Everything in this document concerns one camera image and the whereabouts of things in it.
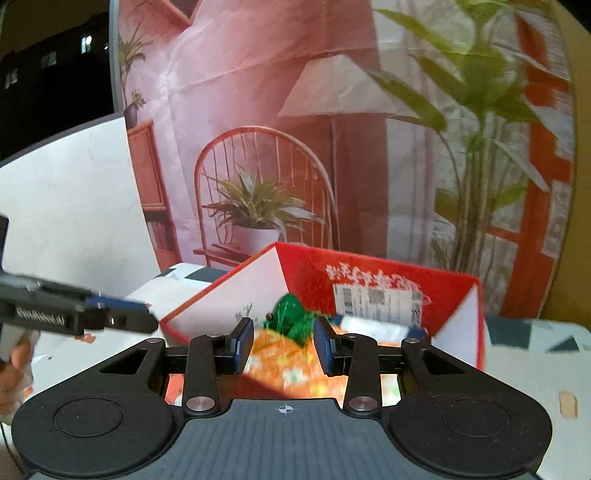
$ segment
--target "crosshair mark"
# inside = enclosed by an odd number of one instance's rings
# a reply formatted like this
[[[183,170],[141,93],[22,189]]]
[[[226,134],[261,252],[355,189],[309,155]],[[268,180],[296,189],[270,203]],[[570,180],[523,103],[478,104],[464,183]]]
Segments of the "crosshair mark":
[[[285,405],[282,405],[279,408],[276,408],[276,410],[279,411],[279,413],[283,413],[283,415],[287,415],[288,413],[293,412],[294,410],[297,410],[297,408],[292,407],[291,405],[288,405],[287,403]]]

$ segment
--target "chair backrest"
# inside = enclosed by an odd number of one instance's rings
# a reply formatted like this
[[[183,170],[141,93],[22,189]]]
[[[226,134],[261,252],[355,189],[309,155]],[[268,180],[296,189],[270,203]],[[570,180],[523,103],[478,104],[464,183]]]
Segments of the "chair backrest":
[[[288,242],[333,248],[333,232],[337,231],[333,227],[335,196],[326,169],[303,142],[269,127],[229,130],[207,144],[199,155],[194,180],[203,248],[210,245],[207,234],[213,242],[232,242],[231,225],[222,224],[223,216],[213,216],[213,211],[203,205],[220,201],[218,181],[237,181],[238,166],[253,179],[284,184],[292,196],[305,202],[306,210],[323,219],[324,224],[303,220],[301,229],[288,229]]]

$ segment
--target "hand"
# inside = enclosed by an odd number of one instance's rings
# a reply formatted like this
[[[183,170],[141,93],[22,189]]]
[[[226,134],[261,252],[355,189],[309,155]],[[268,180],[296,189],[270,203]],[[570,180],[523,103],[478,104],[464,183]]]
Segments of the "hand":
[[[33,349],[27,340],[12,350],[11,363],[2,366],[0,371],[0,415],[14,413],[15,406],[22,401],[21,398],[18,398],[24,387],[22,383],[25,375],[22,369],[31,363],[32,355]]]

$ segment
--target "dark vase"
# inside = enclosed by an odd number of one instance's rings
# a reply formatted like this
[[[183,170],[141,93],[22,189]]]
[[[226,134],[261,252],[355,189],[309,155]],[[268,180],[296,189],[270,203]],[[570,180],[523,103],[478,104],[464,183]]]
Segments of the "dark vase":
[[[138,107],[137,105],[129,105],[123,112],[125,117],[125,126],[127,130],[131,130],[138,125]]]

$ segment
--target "white wall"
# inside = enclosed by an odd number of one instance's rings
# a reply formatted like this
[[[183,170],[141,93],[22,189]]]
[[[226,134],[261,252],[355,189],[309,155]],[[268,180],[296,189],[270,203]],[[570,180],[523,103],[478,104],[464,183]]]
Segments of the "white wall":
[[[4,268],[126,296],[159,273],[123,118],[0,168]]]

